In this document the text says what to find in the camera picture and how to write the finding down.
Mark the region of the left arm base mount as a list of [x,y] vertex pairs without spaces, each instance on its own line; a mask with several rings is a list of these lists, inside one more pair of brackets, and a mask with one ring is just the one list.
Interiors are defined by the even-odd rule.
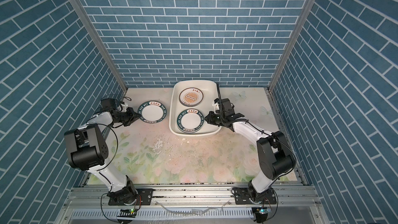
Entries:
[[109,205],[123,206],[123,205],[143,205],[151,204],[153,189],[136,189],[134,193],[128,190],[119,190],[118,192],[109,192]]

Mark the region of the green rim plate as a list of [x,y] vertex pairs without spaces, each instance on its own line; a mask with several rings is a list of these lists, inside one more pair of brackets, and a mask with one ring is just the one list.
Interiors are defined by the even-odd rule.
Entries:
[[158,101],[147,101],[139,106],[137,112],[145,123],[159,123],[167,115],[166,107]]
[[196,133],[204,124],[204,115],[194,108],[182,111],[177,117],[177,127],[183,133]]

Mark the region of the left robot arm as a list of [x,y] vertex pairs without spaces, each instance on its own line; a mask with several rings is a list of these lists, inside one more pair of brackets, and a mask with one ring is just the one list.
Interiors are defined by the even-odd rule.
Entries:
[[101,100],[101,108],[85,124],[64,133],[66,154],[72,168],[88,171],[108,188],[110,205],[132,205],[139,199],[128,176],[112,165],[103,131],[114,123],[129,126],[141,118],[128,104],[117,99]]

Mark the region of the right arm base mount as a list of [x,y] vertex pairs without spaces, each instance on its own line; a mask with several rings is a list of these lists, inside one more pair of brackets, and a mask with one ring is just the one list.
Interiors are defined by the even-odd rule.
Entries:
[[257,193],[254,188],[233,187],[231,193],[234,197],[235,204],[249,205],[249,204],[265,204],[273,205],[277,203],[276,195],[272,187],[268,190]]

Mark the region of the orange sunburst plate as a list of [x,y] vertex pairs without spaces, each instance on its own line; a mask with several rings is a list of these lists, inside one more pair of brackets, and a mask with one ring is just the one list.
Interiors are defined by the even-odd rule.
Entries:
[[179,95],[180,103],[187,107],[199,105],[203,98],[203,92],[194,87],[184,89]]

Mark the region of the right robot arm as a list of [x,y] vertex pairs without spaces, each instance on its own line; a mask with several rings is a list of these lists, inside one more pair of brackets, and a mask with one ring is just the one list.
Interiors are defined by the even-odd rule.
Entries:
[[243,114],[234,111],[229,99],[216,98],[214,106],[216,110],[205,117],[208,124],[228,128],[257,146],[260,171],[249,182],[248,195],[254,203],[264,201],[272,184],[296,166],[297,159],[285,135],[280,131],[266,131],[251,123]]

